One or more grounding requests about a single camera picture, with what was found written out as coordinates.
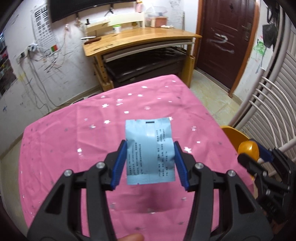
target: bolt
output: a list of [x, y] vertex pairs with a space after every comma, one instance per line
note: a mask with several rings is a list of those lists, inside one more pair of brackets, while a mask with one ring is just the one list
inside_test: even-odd
[[98, 169], [103, 169], [106, 166], [106, 164], [103, 161], [100, 161], [96, 164], [96, 167]]
[[203, 169], [204, 165], [201, 162], [198, 162], [198, 163], [195, 164], [195, 168], [196, 169]]
[[234, 170], [229, 170], [227, 172], [227, 174], [230, 176], [230, 177], [234, 177], [236, 175], [235, 171]]
[[64, 175], [66, 176], [66, 177], [69, 177], [69, 176], [71, 176], [72, 175], [72, 170], [70, 170], [70, 169], [67, 169], [65, 172], [64, 172]]

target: wooden door frame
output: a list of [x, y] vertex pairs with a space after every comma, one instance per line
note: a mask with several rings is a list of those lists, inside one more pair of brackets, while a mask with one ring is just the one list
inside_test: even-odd
[[[197, 13], [197, 25], [196, 25], [196, 34], [201, 35], [202, 36], [202, 32], [203, 32], [203, 25], [204, 25], [204, 15], [205, 15], [205, 1], [206, 0], [199, 0], [198, 1], [198, 13]], [[257, 29], [258, 29], [258, 24], [259, 24], [259, 16], [260, 16], [260, 0], [254, 0], [255, 2], [255, 9], [254, 9], [254, 18], [253, 18], [253, 24], [252, 24], [252, 30], [250, 33], [250, 41], [246, 50], [246, 54], [244, 56], [244, 59], [242, 61], [242, 65], [239, 69], [239, 72], [235, 78], [235, 81], [230, 89], [230, 91], [228, 92], [228, 96], [232, 98], [233, 96], [233, 92], [235, 91], [235, 89], [237, 88], [242, 75], [244, 74], [244, 71], [246, 69], [248, 60], [251, 56], [251, 52], [253, 49], [253, 44], [255, 41], [255, 37], [256, 37], [256, 33], [257, 33]], [[195, 44], [194, 44], [194, 49], [193, 49], [193, 56], [195, 56], [195, 63], [194, 66], [196, 67], [196, 63], [197, 63], [197, 59], [198, 59], [198, 55], [199, 55], [199, 51], [200, 51], [200, 43], [201, 43], [201, 38], [196, 39], [195, 40]]]

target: black television screen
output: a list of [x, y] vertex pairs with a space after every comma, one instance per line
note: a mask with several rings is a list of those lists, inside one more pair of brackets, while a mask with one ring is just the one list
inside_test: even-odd
[[52, 22], [55, 22], [94, 6], [132, 1], [135, 0], [48, 0], [48, 4]]

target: tile floor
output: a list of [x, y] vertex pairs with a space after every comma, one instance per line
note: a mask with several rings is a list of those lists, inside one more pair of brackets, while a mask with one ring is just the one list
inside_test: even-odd
[[221, 126], [228, 125], [239, 109], [225, 90], [196, 70], [193, 71], [190, 89]]
[[[227, 125], [239, 108], [239, 105], [228, 97], [226, 91], [196, 70], [193, 73], [190, 89], [220, 125]], [[8, 215], [26, 235], [28, 227], [22, 213], [18, 190], [20, 145], [21, 141], [0, 162], [0, 190]]]

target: wooden desk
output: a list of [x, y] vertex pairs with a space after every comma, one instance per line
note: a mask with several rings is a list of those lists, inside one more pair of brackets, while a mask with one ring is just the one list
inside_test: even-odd
[[[201, 38], [200, 35], [174, 28], [134, 28], [124, 30], [120, 34], [108, 34], [102, 39], [87, 45], [83, 45], [86, 56], [95, 57], [94, 69], [103, 91], [114, 88], [112, 80], [109, 79], [104, 67], [104, 54], [120, 49], [142, 45], [147, 43], [161, 42], [167, 40], [190, 40]], [[195, 57], [190, 55], [191, 45], [187, 46], [187, 57], [181, 73], [182, 81], [189, 87], [194, 69]]]

